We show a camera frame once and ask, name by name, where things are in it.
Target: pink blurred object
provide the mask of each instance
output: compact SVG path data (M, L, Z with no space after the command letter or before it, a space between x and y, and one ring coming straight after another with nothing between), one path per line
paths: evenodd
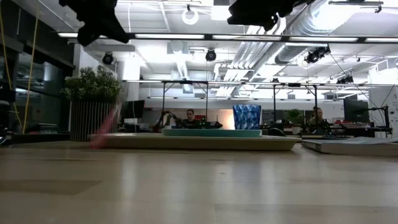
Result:
M96 132L96 136L91 139L90 141L90 148L91 149L99 149L104 145L106 140L105 134L109 134L109 130L112 126L112 122L114 121L115 117L119 114L121 109L121 104L118 103L113 112L111 112L105 119L104 123L101 125L99 130Z

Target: window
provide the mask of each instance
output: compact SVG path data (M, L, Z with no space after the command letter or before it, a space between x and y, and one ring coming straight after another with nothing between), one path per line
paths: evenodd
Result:
M16 106L22 125L25 117L31 60L32 56L29 54L19 55L16 77ZM38 124L55 124L58 130L65 130L65 127L60 127L62 126L62 111L67 110L60 94L64 79L62 69L40 58L35 58L30 81L26 134L31 132ZM15 132L22 132L22 127L16 117L12 126Z

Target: green plant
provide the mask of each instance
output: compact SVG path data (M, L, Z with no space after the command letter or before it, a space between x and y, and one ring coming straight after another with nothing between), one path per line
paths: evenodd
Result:
M80 69L79 77L66 77L61 90L71 101L100 101L113 103L117 100L121 85L114 75L99 65L97 71L86 67Z
M288 111L287 119L295 125L301 125L304 122L303 113L298 109L292 109Z

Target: wooden floor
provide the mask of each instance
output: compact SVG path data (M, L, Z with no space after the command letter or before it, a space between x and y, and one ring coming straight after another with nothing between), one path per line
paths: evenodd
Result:
M0 149L2 224L393 223L398 159L292 152Z

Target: blue object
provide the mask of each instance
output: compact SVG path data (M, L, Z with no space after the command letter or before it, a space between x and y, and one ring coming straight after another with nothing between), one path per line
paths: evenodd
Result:
M237 130L256 130L260 128L260 105L234 105L234 121Z
M259 138L261 130L222 130L222 129L162 129L164 136L173 137L231 137Z

